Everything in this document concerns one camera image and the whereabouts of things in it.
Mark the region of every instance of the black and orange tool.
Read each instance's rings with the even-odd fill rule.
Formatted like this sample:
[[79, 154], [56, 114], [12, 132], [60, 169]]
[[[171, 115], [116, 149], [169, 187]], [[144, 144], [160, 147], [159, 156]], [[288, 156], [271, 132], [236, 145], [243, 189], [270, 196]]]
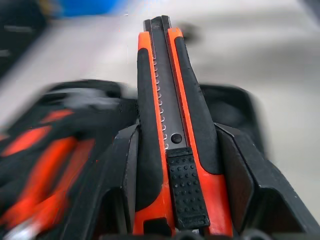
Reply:
[[133, 232], [167, 225], [168, 235], [178, 229], [231, 236], [217, 133], [183, 35], [167, 16], [146, 20], [144, 30], [137, 60], [143, 142]]
[[[8, 239], [17, 234], [15, 228], [20, 229], [20, 224], [25, 221], [28, 222], [26, 228], [35, 236], [60, 221], [68, 205], [68, 191], [77, 180], [93, 146], [93, 139], [77, 142], [74, 137], [67, 137], [55, 140], [43, 152], [18, 201], [2, 216], [2, 222], [9, 229], [13, 228], [7, 235]], [[59, 168], [72, 150], [66, 170], [50, 193]]]

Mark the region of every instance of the black rubber grip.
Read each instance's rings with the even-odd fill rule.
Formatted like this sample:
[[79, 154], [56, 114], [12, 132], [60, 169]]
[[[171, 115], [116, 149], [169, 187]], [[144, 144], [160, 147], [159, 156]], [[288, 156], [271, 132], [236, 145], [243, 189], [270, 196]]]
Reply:
[[190, 147], [166, 151], [176, 227], [192, 230], [210, 225], [195, 159]]
[[208, 173], [222, 174], [216, 128], [191, 67], [184, 38], [174, 41], [201, 166]]
[[156, 200], [161, 192], [164, 180], [149, 53], [146, 48], [138, 51], [137, 72], [137, 103], [141, 137], [136, 170], [135, 210], [139, 211], [148, 207]]

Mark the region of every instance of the floor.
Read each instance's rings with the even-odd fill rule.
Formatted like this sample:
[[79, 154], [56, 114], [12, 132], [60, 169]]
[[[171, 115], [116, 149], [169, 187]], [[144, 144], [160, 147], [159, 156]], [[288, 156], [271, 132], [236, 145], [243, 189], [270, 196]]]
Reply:
[[197, 26], [187, 47], [200, 83], [253, 94], [269, 158], [320, 222], [320, 26], [308, 9], [297, 0], [135, 0], [125, 12], [53, 22], [1, 84], [0, 127], [52, 83], [109, 80], [135, 94], [142, 22], [169, 15], [173, 26]]

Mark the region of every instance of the blue object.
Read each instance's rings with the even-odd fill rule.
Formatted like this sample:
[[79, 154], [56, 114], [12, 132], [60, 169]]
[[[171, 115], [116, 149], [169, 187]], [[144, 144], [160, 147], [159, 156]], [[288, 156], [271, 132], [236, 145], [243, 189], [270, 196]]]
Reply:
[[124, 0], [58, 0], [61, 17], [100, 15], [111, 13]]

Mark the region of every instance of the rubber grip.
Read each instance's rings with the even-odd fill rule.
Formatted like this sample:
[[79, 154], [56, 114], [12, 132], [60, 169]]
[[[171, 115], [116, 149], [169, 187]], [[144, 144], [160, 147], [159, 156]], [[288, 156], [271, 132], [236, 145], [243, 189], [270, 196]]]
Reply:
[[137, 57], [138, 111], [141, 141], [138, 149], [134, 234], [144, 233], [147, 220], [166, 218], [175, 231], [170, 198], [165, 144], [160, 119], [151, 40], [139, 35]]
[[183, 37], [177, 37], [174, 42], [200, 163], [208, 173], [222, 174], [217, 131], [190, 64], [184, 39]]

